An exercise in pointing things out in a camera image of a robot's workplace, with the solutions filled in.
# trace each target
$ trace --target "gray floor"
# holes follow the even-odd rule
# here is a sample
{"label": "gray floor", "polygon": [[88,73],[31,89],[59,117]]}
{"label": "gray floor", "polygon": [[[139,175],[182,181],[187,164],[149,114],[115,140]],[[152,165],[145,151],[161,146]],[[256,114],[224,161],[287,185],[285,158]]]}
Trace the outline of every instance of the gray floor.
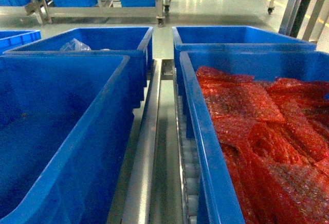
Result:
{"label": "gray floor", "polygon": [[[278,31],[284,6],[287,0],[277,0],[274,13],[267,14],[267,0],[172,0],[170,16],[166,17],[166,26],[158,28],[155,18],[138,19],[57,19],[52,25],[40,27],[36,18],[0,17],[0,30],[3,29],[40,29],[43,38],[47,38],[76,27],[107,26],[154,26],[153,57],[173,58],[173,42],[171,27],[175,25],[250,25],[270,31]],[[325,27],[318,44],[318,49],[329,52],[329,28]],[[122,168],[113,207],[108,223],[120,223],[125,191],[139,133],[142,108],[135,110],[135,123],[131,140],[127,149],[125,163]],[[176,142],[176,124],[172,81],[162,81],[161,103],[159,114],[159,154],[156,184],[153,188],[151,206],[152,223],[181,223],[179,171]]]}

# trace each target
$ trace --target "caster wheel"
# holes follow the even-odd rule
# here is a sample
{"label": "caster wheel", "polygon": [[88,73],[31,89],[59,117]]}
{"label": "caster wheel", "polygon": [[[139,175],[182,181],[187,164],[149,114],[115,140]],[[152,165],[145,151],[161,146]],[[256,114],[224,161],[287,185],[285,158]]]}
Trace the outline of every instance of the caster wheel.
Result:
{"label": "caster wheel", "polygon": [[163,27],[163,19],[158,18],[158,27]]}
{"label": "caster wheel", "polygon": [[169,12],[169,5],[165,5],[165,6],[164,6],[164,12],[165,12],[165,13],[168,13],[168,12]]}
{"label": "caster wheel", "polygon": [[274,11],[274,7],[269,7],[267,9],[268,15],[271,15],[273,13],[273,11]]}

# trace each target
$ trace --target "metal rail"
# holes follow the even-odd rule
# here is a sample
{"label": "metal rail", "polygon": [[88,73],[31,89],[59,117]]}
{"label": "metal rail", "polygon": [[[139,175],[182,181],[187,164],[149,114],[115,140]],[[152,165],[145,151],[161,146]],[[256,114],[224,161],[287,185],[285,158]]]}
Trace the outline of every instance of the metal rail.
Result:
{"label": "metal rail", "polygon": [[153,72],[140,126],[122,224],[149,223],[153,165],[160,99],[162,60],[154,60]]}
{"label": "metal rail", "polygon": [[181,137],[180,137],[180,123],[178,119],[178,91],[176,81],[176,68],[173,66],[173,84],[174,84],[174,98],[175,98],[175,114],[176,114],[176,127],[177,127],[177,142],[178,142],[178,155],[179,155],[179,174],[180,174],[180,190],[181,190],[181,206],[183,224],[188,224],[188,210],[187,210],[187,193],[185,188],[185,176],[183,168],[183,158],[181,151]]}
{"label": "metal rail", "polygon": [[288,0],[279,33],[290,35],[302,0]]}

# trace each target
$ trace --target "clear plastic bag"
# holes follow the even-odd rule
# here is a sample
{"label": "clear plastic bag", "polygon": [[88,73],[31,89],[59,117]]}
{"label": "clear plastic bag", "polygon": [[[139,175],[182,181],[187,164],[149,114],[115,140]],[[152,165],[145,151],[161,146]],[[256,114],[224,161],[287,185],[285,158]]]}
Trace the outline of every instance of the clear plastic bag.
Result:
{"label": "clear plastic bag", "polygon": [[77,39],[72,39],[61,47],[60,51],[90,51],[91,48]]}

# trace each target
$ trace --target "metal frame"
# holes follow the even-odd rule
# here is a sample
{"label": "metal frame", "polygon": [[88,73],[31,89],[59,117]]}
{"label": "metal frame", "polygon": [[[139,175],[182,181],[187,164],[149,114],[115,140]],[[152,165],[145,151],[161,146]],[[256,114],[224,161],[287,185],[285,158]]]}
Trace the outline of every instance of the metal frame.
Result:
{"label": "metal frame", "polygon": [[287,8],[284,12],[279,33],[290,35],[297,17],[302,0],[288,0]]}
{"label": "metal frame", "polygon": [[31,0],[29,4],[21,7],[1,6],[0,15],[29,16],[35,13],[39,24],[43,25],[48,19],[47,16],[44,17],[41,11],[41,6],[44,6],[45,4],[45,0],[41,0],[41,2],[38,0]]}
{"label": "metal frame", "polygon": [[156,7],[112,7],[114,0],[98,0],[97,7],[55,7],[46,5],[49,17],[156,17],[163,25],[163,3],[156,0]]}
{"label": "metal frame", "polygon": [[161,68],[162,60],[154,60],[134,165],[122,215],[122,224],[149,223],[152,178],[157,147]]}
{"label": "metal frame", "polygon": [[305,29],[303,40],[318,43],[329,18],[329,0],[317,0]]}

